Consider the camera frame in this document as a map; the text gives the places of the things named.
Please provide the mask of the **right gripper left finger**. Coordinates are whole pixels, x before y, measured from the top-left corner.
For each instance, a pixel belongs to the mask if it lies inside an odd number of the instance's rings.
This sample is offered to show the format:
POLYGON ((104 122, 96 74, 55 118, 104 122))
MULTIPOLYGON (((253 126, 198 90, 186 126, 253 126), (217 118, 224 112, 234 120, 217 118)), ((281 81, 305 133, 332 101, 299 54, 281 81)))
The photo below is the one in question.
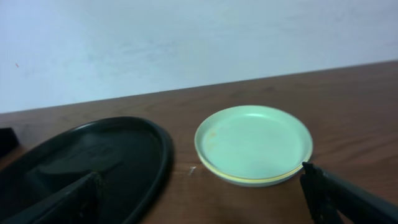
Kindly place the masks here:
POLYGON ((103 180, 90 172, 37 204, 5 219, 3 224, 98 223, 103 180))

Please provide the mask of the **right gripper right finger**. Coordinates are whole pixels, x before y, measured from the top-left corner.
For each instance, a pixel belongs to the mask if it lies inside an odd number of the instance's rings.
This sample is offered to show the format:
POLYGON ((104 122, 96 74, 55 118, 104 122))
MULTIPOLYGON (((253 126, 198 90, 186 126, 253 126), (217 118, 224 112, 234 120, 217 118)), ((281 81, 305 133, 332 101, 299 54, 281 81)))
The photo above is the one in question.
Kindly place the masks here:
POLYGON ((300 184, 315 223, 342 223, 343 214, 353 223, 397 224, 397 206, 312 163, 302 166, 300 184))

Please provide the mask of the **yellow plate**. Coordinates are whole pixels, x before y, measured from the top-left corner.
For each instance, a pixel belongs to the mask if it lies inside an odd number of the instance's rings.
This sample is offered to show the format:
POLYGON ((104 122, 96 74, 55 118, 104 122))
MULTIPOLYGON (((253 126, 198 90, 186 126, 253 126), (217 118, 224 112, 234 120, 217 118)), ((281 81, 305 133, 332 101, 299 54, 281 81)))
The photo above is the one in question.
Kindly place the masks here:
POLYGON ((198 158, 199 158, 199 160, 200 160, 200 162, 210 171, 210 172, 216 172, 216 171, 218 171, 218 172, 222 172, 222 171, 220 171, 220 170, 218 170, 216 167, 214 167, 213 165, 211 165, 199 152, 197 153, 197 156, 198 156, 198 158))

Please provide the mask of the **light blue plate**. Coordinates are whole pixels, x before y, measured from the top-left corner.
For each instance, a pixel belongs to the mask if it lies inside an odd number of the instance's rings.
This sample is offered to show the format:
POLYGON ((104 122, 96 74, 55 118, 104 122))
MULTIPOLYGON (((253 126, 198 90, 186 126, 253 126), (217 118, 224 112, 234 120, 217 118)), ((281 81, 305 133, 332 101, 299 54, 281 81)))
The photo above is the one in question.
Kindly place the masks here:
POLYGON ((199 125, 195 149, 218 170, 248 179, 282 175, 307 162, 313 139, 295 116, 267 106, 221 110, 199 125))
POLYGON ((226 175, 222 172, 213 172, 214 175, 219 177, 221 180, 229 182, 230 184, 242 186, 242 187, 268 187, 276 184, 280 184, 285 182, 286 180, 291 179, 296 173, 298 173, 302 169, 302 166, 297 167, 296 169, 282 174, 276 177, 266 178, 266 179, 243 179, 238 177, 233 177, 230 175, 226 175))

